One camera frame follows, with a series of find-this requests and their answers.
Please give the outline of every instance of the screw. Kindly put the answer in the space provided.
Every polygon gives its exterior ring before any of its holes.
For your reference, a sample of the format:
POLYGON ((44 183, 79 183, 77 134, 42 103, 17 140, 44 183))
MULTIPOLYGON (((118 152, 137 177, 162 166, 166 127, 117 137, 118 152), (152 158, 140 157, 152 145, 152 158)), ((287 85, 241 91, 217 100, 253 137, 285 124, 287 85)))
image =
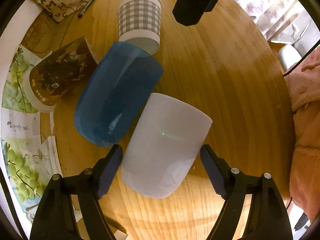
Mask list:
POLYGON ((239 171, 238 168, 232 168, 231 172, 234 173, 234 174, 238 174, 240 171, 239 171))
POLYGON ((271 175, 270 175, 270 173, 265 173, 265 174, 263 174, 263 176, 266 178, 266 179, 271 179, 271 175))
POLYGON ((84 174, 85 175, 90 175, 92 173, 92 169, 85 169, 84 174))
POLYGON ((54 175, 52 176, 52 179, 53 179, 53 180, 58 180, 58 179, 60 179, 60 174, 54 174, 54 175))

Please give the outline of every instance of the floral curtain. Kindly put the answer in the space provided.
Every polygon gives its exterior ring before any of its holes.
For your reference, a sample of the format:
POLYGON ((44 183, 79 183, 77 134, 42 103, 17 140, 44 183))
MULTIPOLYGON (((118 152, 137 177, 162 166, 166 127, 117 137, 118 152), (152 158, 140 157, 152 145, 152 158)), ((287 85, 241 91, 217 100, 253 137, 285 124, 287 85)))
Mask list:
POLYGON ((282 31, 292 24, 304 10, 298 0, 235 0, 251 17, 267 41, 291 43, 293 33, 282 31))

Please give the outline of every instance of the pen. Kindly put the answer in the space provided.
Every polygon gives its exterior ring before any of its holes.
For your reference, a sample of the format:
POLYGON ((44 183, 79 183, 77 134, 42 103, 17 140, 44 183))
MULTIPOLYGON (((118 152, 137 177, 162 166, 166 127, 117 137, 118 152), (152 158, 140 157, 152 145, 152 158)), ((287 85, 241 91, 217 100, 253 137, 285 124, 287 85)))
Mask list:
POLYGON ((81 18, 85 11, 89 8, 89 6, 93 3, 94 0, 89 0, 87 4, 84 6, 84 8, 81 10, 81 12, 78 14, 78 18, 81 18))

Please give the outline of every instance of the wooden table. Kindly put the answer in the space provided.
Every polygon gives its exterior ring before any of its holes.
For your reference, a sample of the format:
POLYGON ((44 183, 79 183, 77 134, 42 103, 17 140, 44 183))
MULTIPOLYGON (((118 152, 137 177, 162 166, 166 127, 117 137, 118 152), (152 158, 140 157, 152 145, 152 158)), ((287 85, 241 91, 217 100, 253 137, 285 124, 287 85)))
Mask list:
MULTIPOLYGON (((288 91, 278 59, 249 16, 234 0, 219 0, 199 24, 175 22, 176 0, 162 1, 161 46, 154 57, 164 75, 154 91, 180 99, 209 115, 213 124, 205 143, 231 167, 260 176, 269 172, 284 197, 295 136, 288 91)), ((76 14, 55 24, 45 13, 37 18, 23 44, 44 56, 85 35, 101 59, 118 40, 120 0, 96 0, 78 19, 76 14)), ((77 133, 73 114, 86 81, 65 94, 54 111, 59 160, 64 176, 93 167, 108 149, 77 133)), ((126 149, 136 118, 120 145, 126 149)), ((41 133, 49 115, 41 114, 41 133)), ((118 223, 130 239, 206 239, 222 208, 199 157, 182 185, 169 197, 151 199, 128 188, 118 171, 110 191, 100 200, 109 223, 118 223)), ((248 215, 246 198, 235 239, 248 215)))

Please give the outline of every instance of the chair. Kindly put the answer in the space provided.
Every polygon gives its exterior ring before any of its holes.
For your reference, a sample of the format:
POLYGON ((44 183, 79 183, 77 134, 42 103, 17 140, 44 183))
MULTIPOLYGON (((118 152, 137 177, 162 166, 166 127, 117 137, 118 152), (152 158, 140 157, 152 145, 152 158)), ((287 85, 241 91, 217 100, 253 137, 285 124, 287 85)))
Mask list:
POLYGON ((310 20, 306 30, 297 41, 292 45, 287 44, 279 50, 278 56, 283 70, 286 72, 291 66, 298 63, 319 39, 320 31, 315 22, 310 20))

